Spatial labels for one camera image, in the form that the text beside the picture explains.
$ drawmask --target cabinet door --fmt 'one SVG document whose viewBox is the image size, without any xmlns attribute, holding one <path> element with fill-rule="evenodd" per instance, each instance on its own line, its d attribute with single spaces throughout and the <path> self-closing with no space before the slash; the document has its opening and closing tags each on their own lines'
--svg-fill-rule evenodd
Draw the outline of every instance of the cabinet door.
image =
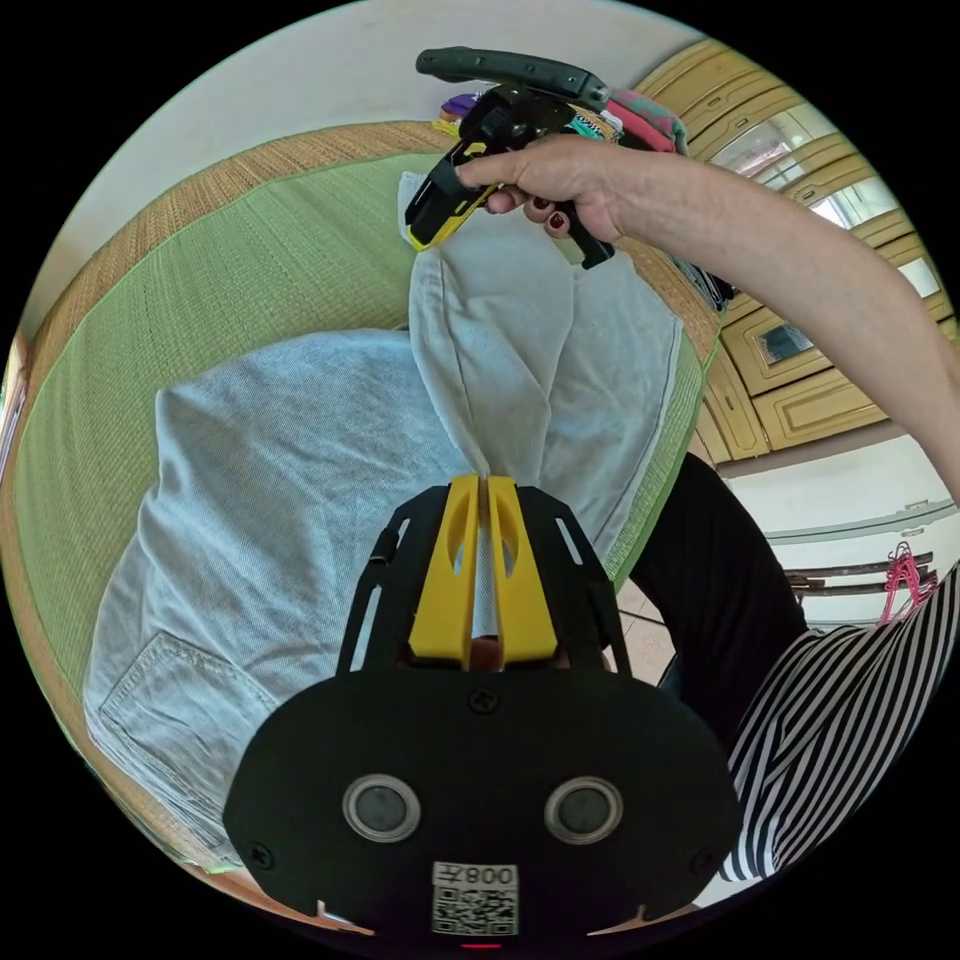
<svg viewBox="0 0 960 960">
<path fill-rule="evenodd" d="M 730 147 L 724 147 L 710 162 L 730 169 L 728 163 L 724 162 L 729 150 Z M 801 177 L 820 170 L 836 160 L 854 156 L 856 152 L 853 144 L 842 133 L 830 133 L 803 143 L 782 157 L 765 163 L 756 172 L 750 174 L 750 179 L 762 187 L 779 193 Z"/>
<path fill-rule="evenodd" d="M 891 240 L 898 240 L 908 233 L 913 233 L 913 224 L 900 207 L 889 213 L 874 217 L 866 223 L 853 227 L 850 231 L 859 240 L 876 250 Z"/>
<path fill-rule="evenodd" d="M 760 68 L 716 40 L 701 40 L 681 50 L 633 89 L 683 117 L 705 95 Z"/>
<path fill-rule="evenodd" d="M 767 307 L 724 327 L 721 339 L 751 397 L 832 366 L 796 327 Z"/>
<path fill-rule="evenodd" d="M 827 159 L 818 156 L 823 150 Z M 786 184 L 800 175 L 790 173 L 797 164 L 803 171 L 814 170 L 852 152 L 853 147 L 819 110 L 799 103 L 748 126 L 710 157 L 710 163 L 751 180 L 771 178 L 771 171 L 782 168 Z"/>
<path fill-rule="evenodd" d="M 711 160 L 738 137 L 778 114 L 786 113 L 803 103 L 798 93 L 783 85 L 741 103 L 710 124 L 702 133 L 690 137 L 690 155 L 698 160 Z"/>
<path fill-rule="evenodd" d="M 953 344 L 953 349 L 960 353 L 960 339 L 957 337 L 957 318 L 948 317 L 940 322 L 943 335 Z"/>
<path fill-rule="evenodd" d="M 934 320 L 953 315 L 953 307 L 937 274 L 933 261 L 916 233 L 907 234 L 877 248 L 877 253 L 892 263 L 913 284 Z"/>
<path fill-rule="evenodd" d="M 692 144 L 713 124 L 741 110 L 746 104 L 753 103 L 763 94 L 785 89 L 787 88 L 769 73 L 749 73 L 699 97 L 682 114 L 678 114 L 687 128 L 687 142 L 691 144 L 691 152 Z M 741 135 L 741 130 L 736 130 L 731 139 L 739 139 Z"/>
<path fill-rule="evenodd" d="M 802 203 L 805 207 L 816 209 L 817 204 L 825 198 L 834 196 L 844 187 L 868 180 L 873 176 L 873 171 L 863 157 L 853 153 L 799 177 L 781 190 L 780 195 L 788 200 Z M 887 191 L 879 202 L 875 202 L 877 212 L 873 213 L 873 216 L 888 213 L 890 210 L 896 209 L 896 206 L 897 201 Z"/>
<path fill-rule="evenodd" d="M 723 320 L 721 321 L 722 326 L 724 328 L 732 326 L 738 320 L 750 316 L 751 313 L 755 313 L 762 307 L 763 304 L 759 300 L 754 300 L 753 297 L 745 293 L 738 293 L 730 303 L 727 304 L 727 312 L 723 315 Z"/>
<path fill-rule="evenodd" d="M 886 420 L 886 414 L 835 368 L 755 397 L 753 404 L 774 450 Z"/>
<path fill-rule="evenodd" d="M 730 456 L 730 450 L 723 439 L 723 434 L 717 426 L 717 421 L 713 419 L 713 414 L 706 402 L 700 404 L 700 416 L 697 418 L 697 436 L 706 448 L 710 459 L 716 463 L 726 463 L 733 459 Z"/>
<path fill-rule="evenodd" d="M 707 373 L 704 402 L 731 459 L 745 460 L 770 452 L 750 396 L 722 344 L 717 346 L 716 357 Z"/>
</svg>

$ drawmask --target hand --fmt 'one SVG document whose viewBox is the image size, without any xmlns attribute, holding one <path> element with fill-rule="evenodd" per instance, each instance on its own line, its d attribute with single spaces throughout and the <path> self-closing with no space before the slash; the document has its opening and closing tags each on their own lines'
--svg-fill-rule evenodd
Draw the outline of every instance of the hand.
<svg viewBox="0 0 960 960">
<path fill-rule="evenodd" d="M 603 140 L 552 134 L 523 150 L 470 160 L 457 173 L 467 187 L 502 185 L 487 199 L 490 213 L 522 206 L 529 220 L 560 239 L 570 221 L 554 204 L 572 200 L 583 226 L 598 240 L 613 243 L 624 235 L 618 191 L 624 149 Z"/>
</svg>

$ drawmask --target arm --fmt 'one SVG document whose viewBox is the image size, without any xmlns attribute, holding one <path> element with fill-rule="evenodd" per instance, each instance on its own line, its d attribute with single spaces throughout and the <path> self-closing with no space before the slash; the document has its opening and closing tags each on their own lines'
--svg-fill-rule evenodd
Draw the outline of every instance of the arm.
<svg viewBox="0 0 960 960">
<path fill-rule="evenodd" d="M 960 356 L 899 271 L 737 174 L 673 154 L 621 157 L 621 232 L 723 277 L 802 330 L 917 440 L 960 503 Z"/>
</svg>

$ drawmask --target black pants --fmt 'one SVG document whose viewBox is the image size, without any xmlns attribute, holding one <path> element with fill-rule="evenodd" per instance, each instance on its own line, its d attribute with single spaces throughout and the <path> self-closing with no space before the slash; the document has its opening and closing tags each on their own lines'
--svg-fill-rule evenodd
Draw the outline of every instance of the black pants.
<svg viewBox="0 0 960 960">
<path fill-rule="evenodd" d="M 670 632 L 681 699 L 731 751 L 767 673 L 807 626 L 759 527 L 693 454 L 630 579 Z"/>
</svg>

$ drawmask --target qr code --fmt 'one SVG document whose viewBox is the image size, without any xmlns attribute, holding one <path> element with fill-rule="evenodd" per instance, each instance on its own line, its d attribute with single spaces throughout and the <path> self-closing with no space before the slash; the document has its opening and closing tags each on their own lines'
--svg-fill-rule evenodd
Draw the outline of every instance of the qr code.
<svg viewBox="0 0 960 960">
<path fill-rule="evenodd" d="M 507 936 L 517 932 L 517 891 L 435 887 L 433 932 Z"/>
</svg>

